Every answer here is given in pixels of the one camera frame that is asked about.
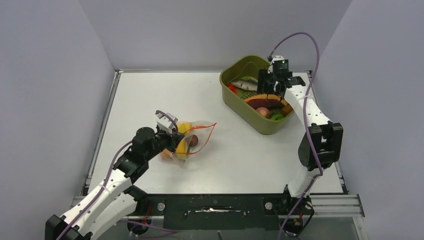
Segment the clear zip bag orange zipper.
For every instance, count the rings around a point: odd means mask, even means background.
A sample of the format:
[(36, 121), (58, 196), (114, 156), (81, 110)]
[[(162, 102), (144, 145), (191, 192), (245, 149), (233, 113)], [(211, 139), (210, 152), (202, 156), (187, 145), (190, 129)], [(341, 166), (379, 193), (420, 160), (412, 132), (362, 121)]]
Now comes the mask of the clear zip bag orange zipper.
[(209, 142), (216, 122), (208, 121), (179, 121), (178, 132), (184, 138), (175, 151), (165, 149), (159, 154), (159, 160), (165, 164), (184, 165), (187, 160), (198, 154)]

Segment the dark purple plum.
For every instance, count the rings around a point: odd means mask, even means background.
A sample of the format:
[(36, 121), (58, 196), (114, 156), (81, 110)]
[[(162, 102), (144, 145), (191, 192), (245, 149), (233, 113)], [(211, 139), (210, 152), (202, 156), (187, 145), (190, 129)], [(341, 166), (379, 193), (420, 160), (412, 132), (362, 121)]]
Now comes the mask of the dark purple plum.
[(190, 142), (189, 142), (189, 146), (190, 147), (196, 147), (199, 144), (199, 138), (196, 134), (193, 134), (191, 136)]

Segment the yellow bell pepper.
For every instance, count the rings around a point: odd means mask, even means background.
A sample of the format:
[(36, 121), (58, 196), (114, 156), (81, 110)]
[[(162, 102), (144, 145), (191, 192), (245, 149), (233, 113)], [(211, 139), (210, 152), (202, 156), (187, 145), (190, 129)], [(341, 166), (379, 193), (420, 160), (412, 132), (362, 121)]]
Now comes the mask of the yellow bell pepper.
[(186, 134), (190, 131), (190, 129), (192, 128), (192, 123), (191, 122), (179, 122), (177, 123), (177, 127), (178, 127), (178, 132), (182, 133), (182, 134)]

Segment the peach fruit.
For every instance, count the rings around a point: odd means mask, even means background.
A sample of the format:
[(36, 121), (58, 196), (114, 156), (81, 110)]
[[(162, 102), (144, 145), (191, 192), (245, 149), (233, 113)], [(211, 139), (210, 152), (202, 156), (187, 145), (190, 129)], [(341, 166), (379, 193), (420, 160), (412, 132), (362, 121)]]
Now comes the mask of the peach fruit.
[(174, 153), (169, 151), (168, 149), (164, 149), (160, 153), (160, 157), (162, 160), (171, 160), (173, 158)]

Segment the grey fish toy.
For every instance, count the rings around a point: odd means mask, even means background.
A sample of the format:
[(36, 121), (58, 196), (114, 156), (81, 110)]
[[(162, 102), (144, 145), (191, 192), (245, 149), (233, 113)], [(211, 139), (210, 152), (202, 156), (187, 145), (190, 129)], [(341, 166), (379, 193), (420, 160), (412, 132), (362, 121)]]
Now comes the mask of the grey fish toy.
[(258, 89), (258, 83), (254, 80), (244, 80), (244, 79), (236, 79), (231, 82), (231, 84), (239, 89), (245, 91), (256, 92)]

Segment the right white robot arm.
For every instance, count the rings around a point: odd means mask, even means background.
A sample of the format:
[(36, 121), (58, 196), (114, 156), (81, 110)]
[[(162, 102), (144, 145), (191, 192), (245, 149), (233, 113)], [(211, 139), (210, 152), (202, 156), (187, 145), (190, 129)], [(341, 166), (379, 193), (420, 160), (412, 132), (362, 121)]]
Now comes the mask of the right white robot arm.
[(302, 77), (293, 76), (289, 61), (282, 56), (270, 60), (267, 70), (258, 72), (257, 92), (277, 95), (292, 108), (305, 128), (298, 147), (302, 168), (287, 185), (289, 195), (281, 199), (282, 209), (289, 214), (301, 207), (315, 180), (340, 158), (343, 126), (330, 120), (314, 100), (311, 85)]

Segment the olive green plastic bin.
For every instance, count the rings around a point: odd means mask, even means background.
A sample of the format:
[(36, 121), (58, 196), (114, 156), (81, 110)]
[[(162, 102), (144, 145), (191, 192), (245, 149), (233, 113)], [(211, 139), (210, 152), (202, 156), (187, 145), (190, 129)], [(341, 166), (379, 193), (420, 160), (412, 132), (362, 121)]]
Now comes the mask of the olive green plastic bin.
[(267, 69), (269, 65), (267, 60), (258, 55), (246, 55), (222, 71), (219, 77), (224, 103), (263, 135), (272, 135), (280, 130), (286, 121), (295, 114), (294, 110), (282, 120), (270, 120), (272, 115), (281, 114), (281, 108), (269, 109), (270, 115), (268, 118), (265, 118), (256, 109), (253, 109), (244, 102), (247, 98), (266, 94), (259, 94), (256, 91), (247, 91), (237, 87), (237, 94), (234, 94), (228, 88), (228, 84), (238, 79), (253, 80), (256, 82), (258, 71)]

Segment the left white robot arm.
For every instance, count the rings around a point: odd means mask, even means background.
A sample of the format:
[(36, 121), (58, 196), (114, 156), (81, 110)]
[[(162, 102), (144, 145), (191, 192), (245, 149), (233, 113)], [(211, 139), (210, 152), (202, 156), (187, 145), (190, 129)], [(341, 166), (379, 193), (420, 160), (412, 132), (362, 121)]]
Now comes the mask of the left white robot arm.
[(167, 133), (159, 127), (138, 129), (117, 151), (103, 180), (70, 210), (46, 221), (44, 239), (98, 239), (147, 197), (134, 184), (148, 170), (149, 161), (165, 149), (176, 150), (184, 137), (181, 132)]

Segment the yellow banana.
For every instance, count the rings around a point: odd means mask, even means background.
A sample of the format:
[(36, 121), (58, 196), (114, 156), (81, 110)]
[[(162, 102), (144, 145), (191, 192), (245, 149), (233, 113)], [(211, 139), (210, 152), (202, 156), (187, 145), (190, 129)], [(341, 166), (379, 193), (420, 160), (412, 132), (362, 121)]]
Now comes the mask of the yellow banana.
[(175, 155), (178, 160), (185, 161), (188, 158), (188, 147), (189, 146), (185, 139), (180, 141), (180, 143), (178, 144), (175, 150)]

